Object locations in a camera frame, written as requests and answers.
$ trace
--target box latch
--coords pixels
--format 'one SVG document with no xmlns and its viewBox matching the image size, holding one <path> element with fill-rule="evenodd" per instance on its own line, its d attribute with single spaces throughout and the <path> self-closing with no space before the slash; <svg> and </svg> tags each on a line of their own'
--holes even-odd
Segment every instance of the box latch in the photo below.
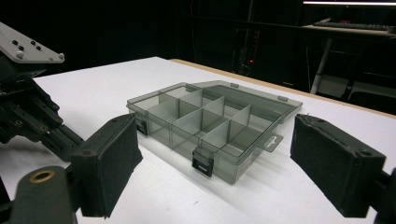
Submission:
<svg viewBox="0 0 396 224">
<path fill-rule="evenodd" d="M 196 147 L 192 152 L 192 167 L 210 177 L 213 173 L 213 158 L 213 152 L 203 147 Z"/>
</svg>

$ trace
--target black metal mount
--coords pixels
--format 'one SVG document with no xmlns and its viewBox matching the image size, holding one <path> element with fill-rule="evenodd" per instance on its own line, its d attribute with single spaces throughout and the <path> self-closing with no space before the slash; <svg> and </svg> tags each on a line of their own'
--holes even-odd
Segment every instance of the black metal mount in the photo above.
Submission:
<svg viewBox="0 0 396 224">
<path fill-rule="evenodd" d="M 396 223 L 396 169 L 382 171 L 385 156 L 324 119 L 295 118 L 291 158 L 308 174 L 344 217 Z"/>
<path fill-rule="evenodd" d="M 83 139 L 63 124 L 59 106 L 32 79 L 41 64 L 14 63 L 0 55 L 0 142 L 16 135 L 41 142 L 63 161 Z"/>
</svg>

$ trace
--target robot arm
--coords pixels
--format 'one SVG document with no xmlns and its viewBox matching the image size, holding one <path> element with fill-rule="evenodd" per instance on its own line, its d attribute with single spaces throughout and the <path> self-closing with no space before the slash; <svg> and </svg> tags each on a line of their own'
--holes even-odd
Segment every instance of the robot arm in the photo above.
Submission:
<svg viewBox="0 0 396 224">
<path fill-rule="evenodd" d="M 63 63 L 64 55 L 0 22 L 0 142 L 16 135 L 41 142 L 63 161 L 83 140 L 63 124 L 59 106 L 32 77 L 44 63 Z"/>
</svg>

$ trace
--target transparent plastic box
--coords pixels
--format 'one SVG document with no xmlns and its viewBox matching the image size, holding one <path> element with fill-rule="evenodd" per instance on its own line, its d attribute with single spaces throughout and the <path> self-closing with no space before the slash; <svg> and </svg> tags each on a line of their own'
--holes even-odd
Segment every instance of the transparent plastic box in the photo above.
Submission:
<svg viewBox="0 0 396 224">
<path fill-rule="evenodd" d="M 276 127 L 303 103 L 224 81 L 179 83 L 128 100 L 137 130 L 233 184 L 263 150 L 282 140 Z"/>
</svg>

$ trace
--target table surface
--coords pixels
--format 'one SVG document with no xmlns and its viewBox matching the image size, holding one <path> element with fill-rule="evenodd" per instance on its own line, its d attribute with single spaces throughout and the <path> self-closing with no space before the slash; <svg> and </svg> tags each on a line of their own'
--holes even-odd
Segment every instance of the table surface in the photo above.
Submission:
<svg viewBox="0 0 396 224">
<path fill-rule="evenodd" d="M 179 82 L 224 80 L 289 97 L 304 103 L 300 113 L 326 119 L 387 156 L 384 170 L 396 164 L 396 119 L 356 106 L 240 77 L 182 61 L 148 58 L 35 81 L 60 106 L 65 124 L 84 139 L 108 120 L 128 113 L 128 99 Z M 283 141 L 273 153 L 263 152 L 234 185 L 206 178 L 191 162 L 150 137 L 138 135 L 143 161 L 135 168 L 112 216 L 82 217 L 78 223 L 373 223 L 344 218 L 290 159 L 294 120 L 278 126 Z M 15 137 L 0 145 L 0 176 L 11 198 L 18 181 L 34 169 L 68 164 L 39 143 Z"/>
<path fill-rule="evenodd" d="M 324 26 L 314 26 L 314 25 L 306 25 L 303 27 L 309 29 L 330 30 L 335 32 L 355 33 L 355 34 L 363 34 L 363 35 L 381 35 L 381 36 L 389 36 L 389 37 L 396 36 L 396 34 L 390 34 L 387 31 L 347 29 L 347 28 L 335 28 L 335 27 L 324 27 Z"/>
</svg>

